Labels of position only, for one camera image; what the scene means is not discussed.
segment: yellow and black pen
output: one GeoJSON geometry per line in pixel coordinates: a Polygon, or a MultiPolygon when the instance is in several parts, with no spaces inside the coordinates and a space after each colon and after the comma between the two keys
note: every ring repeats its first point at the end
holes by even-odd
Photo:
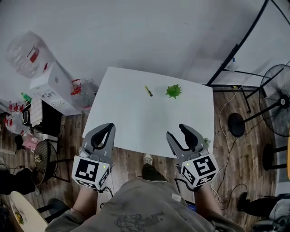
{"type": "Polygon", "coordinates": [[[147,90],[147,92],[148,92],[148,94],[150,95],[150,97],[152,97],[153,95],[152,95],[152,93],[150,92],[150,90],[148,89],[147,86],[145,86],[145,89],[147,90]]]}

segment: clear plastic bottle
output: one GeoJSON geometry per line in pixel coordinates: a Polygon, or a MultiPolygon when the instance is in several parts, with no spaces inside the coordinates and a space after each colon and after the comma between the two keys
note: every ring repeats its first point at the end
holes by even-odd
{"type": "Polygon", "coordinates": [[[11,41],[5,58],[20,75],[30,79],[40,77],[55,61],[45,42],[31,31],[11,41]]]}

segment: black shoe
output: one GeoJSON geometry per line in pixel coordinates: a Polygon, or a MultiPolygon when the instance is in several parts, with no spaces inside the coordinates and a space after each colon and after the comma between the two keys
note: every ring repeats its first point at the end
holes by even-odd
{"type": "Polygon", "coordinates": [[[245,203],[247,203],[247,195],[248,193],[244,192],[241,194],[239,201],[237,202],[237,210],[238,211],[243,211],[243,206],[245,205],[245,203]]]}

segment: gray shirt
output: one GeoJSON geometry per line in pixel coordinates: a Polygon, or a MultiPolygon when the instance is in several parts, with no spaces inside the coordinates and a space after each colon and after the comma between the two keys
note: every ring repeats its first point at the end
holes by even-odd
{"type": "Polygon", "coordinates": [[[46,232],[243,232],[215,212],[208,220],[189,209],[174,186],[140,178],[125,183],[102,210],[85,221],[78,212],[66,211],[46,232]]]}

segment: small fan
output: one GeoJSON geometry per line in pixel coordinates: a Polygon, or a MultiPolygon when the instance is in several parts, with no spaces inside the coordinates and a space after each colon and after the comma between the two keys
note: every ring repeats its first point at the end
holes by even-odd
{"type": "Polygon", "coordinates": [[[290,127],[290,67],[279,64],[270,68],[262,79],[259,92],[260,112],[243,119],[232,113],[227,124],[231,134],[241,137],[245,123],[262,115],[266,125],[277,135],[289,137],[290,127]]]}

